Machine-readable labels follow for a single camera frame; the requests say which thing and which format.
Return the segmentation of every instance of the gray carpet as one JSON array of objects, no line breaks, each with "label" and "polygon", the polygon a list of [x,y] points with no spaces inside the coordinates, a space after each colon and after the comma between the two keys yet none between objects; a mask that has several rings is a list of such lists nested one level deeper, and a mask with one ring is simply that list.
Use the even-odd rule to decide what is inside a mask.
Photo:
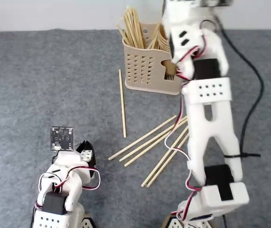
[{"label": "gray carpet", "polygon": [[[264,99],[250,121],[243,161],[250,204],[228,214],[229,228],[271,228],[271,31],[229,31],[265,79]],[[225,44],[230,61],[234,125],[241,125],[258,94],[253,72]],[[49,128],[70,125],[75,140],[95,147],[101,187],[80,202],[99,228],[158,228],[189,195],[186,159],[178,154],[151,186],[140,184],[166,149],[161,143],[128,168],[107,158],[179,111],[179,96],[125,89],[127,139],[121,132],[118,69],[123,49],[117,31],[0,33],[0,228],[27,228],[37,181],[53,153]],[[208,146],[206,164],[223,162]],[[221,219],[216,219],[223,227]]]}]

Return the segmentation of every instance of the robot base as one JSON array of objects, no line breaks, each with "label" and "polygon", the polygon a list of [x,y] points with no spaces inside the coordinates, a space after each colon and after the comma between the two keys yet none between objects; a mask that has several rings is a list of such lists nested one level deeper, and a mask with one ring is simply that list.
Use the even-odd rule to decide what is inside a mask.
[{"label": "robot base", "polygon": [[56,215],[36,210],[33,228],[96,228],[92,218],[84,214],[84,208],[77,203],[73,212]]},{"label": "robot base", "polygon": [[166,217],[161,228],[215,228],[210,221],[192,222],[191,225],[184,225],[172,215]]}]

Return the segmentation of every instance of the beige plastic basket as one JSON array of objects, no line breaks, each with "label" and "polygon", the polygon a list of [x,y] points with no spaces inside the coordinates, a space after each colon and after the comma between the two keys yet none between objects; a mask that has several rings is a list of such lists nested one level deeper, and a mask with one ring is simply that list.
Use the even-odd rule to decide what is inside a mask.
[{"label": "beige plastic basket", "polygon": [[[146,46],[151,41],[157,24],[140,24]],[[157,49],[139,49],[124,45],[125,85],[129,89],[178,95],[181,91],[181,78],[175,74],[166,74],[166,65],[171,59],[170,53]]]}]

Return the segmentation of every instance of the white wall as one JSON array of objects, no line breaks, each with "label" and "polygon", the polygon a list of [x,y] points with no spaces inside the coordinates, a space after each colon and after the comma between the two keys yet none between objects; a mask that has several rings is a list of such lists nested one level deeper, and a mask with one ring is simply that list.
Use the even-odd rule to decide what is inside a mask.
[{"label": "white wall", "polygon": [[[227,29],[271,29],[271,0],[234,0],[220,15]],[[0,0],[0,31],[115,29],[126,6],[142,22],[160,21],[162,0]]]}]

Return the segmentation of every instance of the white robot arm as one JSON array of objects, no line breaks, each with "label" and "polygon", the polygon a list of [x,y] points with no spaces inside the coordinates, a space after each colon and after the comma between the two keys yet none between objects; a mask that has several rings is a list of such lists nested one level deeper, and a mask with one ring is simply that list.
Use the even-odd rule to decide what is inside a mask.
[{"label": "white robot arm", "polygon": [[[204,6],[226,6],[227,0],[164,0],[162,24],[169,40],[172,62],[178,66],[178,76],[188,81],[182,96],[188,116],[188,169],[201,187],[181,202],[176,218],[185,227],[207,228],[208,220],[224,215],[249,202],[239,143],[234,134],[230,80],[226,76],[228,61],[221,39],[202,27],[208,9]],[[205,105],[213,113],[206,120]],[[225,164],[204,166],[208,140],[219,144]]]},{"label": "white robot arm", "polygon": [[[100,185],[95,168],[94,148],[88,141],[73,146],[73,128],[51,127],[51,148],[57,151],[49,169],[38,182],[31,228],[94,228],[78,203],[82,190],[94,190]],[[96,187],[87,187],[94,174]]]}]

